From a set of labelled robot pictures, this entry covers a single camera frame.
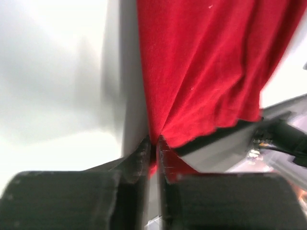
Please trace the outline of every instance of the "black cable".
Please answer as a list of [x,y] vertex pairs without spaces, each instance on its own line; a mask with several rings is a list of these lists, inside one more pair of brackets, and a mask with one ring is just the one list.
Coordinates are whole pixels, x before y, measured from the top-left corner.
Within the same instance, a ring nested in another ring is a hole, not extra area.
[[287,150],[284,150],[284,149],[280,149],[278,147],[274,147],[274,146],[259,146],[259,149],[260,150],[272,150],[272,151],[278,151],[278,152],[283,152],[283,153],[286,153],[286,154],[289,154],[291,156],[294,156],[294,157],[307,157],[307,154],[305,153],[301,153],[301,152],[290,152],[290,151],[287,151]]

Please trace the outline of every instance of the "white wall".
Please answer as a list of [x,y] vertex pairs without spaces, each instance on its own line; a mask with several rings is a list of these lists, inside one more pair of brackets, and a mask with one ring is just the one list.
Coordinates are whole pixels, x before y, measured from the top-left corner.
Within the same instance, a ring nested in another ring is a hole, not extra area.
[[0,194],[17,172],[84,170],[137,147],[134,0],[2,0],[0,21]]

